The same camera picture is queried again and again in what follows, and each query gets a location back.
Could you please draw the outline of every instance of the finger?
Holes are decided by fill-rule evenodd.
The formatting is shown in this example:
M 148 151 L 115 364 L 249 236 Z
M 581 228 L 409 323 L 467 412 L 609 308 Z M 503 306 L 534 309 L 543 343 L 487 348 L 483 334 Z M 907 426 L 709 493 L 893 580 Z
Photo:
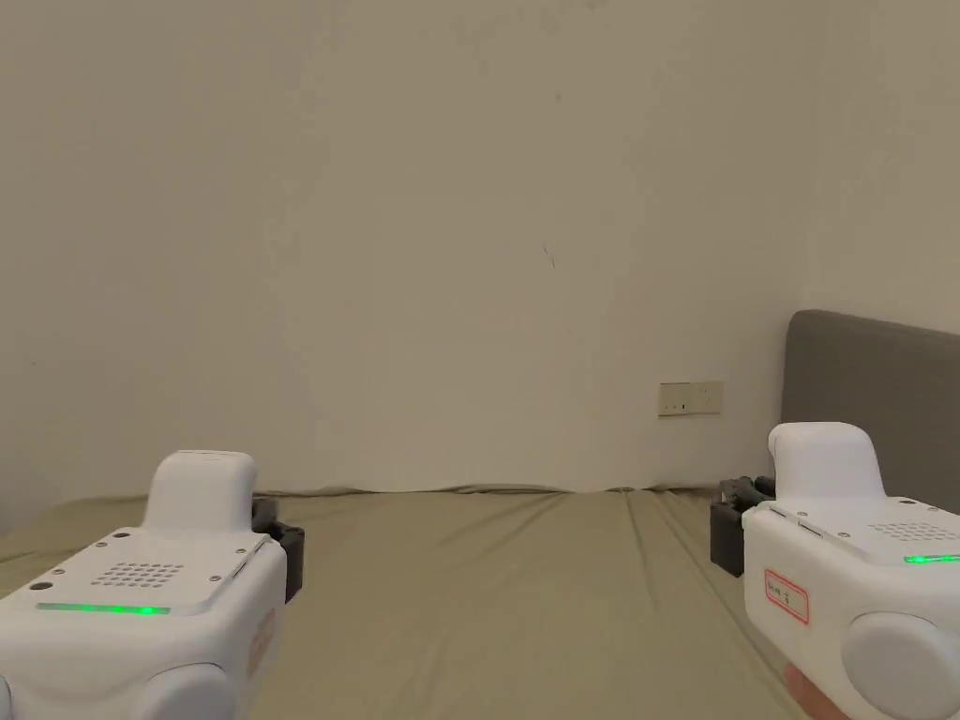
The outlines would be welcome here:
M 820 688 L 793 665 L 786 668 L 784 678 L 790 695 L 813 720 L 850 720 Z

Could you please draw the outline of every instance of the electrical outlet plate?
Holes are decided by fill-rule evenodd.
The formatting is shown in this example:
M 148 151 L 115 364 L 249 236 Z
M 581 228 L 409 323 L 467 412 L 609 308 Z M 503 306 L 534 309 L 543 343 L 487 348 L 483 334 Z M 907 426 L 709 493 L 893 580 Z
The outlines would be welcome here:
M 722 382 L 669 382 L 660 385 L 661 418 L 720 415 L 722 412 Z

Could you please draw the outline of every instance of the white robot device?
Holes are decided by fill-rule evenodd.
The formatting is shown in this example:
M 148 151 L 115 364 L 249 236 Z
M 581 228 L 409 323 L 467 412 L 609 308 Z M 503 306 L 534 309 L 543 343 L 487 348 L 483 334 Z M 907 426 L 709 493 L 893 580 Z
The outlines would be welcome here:
M 299 528 L 253 531 L 255 477 L 241 453 L 171 455 L 140 527 L 0 601 L 0 720 L 246 718 L 302 564 Z
M 960 717 L 960 517 L 888 497 L 851 425 L 769 447 L 776 497 L 742 515 L 751 621 L 852 720 Z

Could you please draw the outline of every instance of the black bracket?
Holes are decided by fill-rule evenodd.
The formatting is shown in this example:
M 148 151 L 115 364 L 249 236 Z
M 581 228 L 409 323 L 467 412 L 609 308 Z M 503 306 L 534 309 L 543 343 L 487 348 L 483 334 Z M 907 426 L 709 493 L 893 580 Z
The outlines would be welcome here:
M 735 578 L 743 575 L 743 514 L 776 497 L 773 478 L 723 480 L 710 504 L 710 561 Z
M 289 603 L 303 587 L 303 550 L 306 534 L 303 528 L 285 525 L 276 519 L 276 500 L 257 497 L 253 500 L 251 525 L 255 533 L 269 535 L 287 554 L 287 587 L 284 602 Z

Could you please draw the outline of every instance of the red-bordered label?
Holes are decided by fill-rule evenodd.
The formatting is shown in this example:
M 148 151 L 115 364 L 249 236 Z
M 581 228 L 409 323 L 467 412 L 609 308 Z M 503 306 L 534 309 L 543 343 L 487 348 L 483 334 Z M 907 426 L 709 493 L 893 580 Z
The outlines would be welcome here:
M 763 584 L 766 586 L 767 600 L 803 624 L 810 624 L 810 595 L 806 590 L 773 570 L 763 572 Z

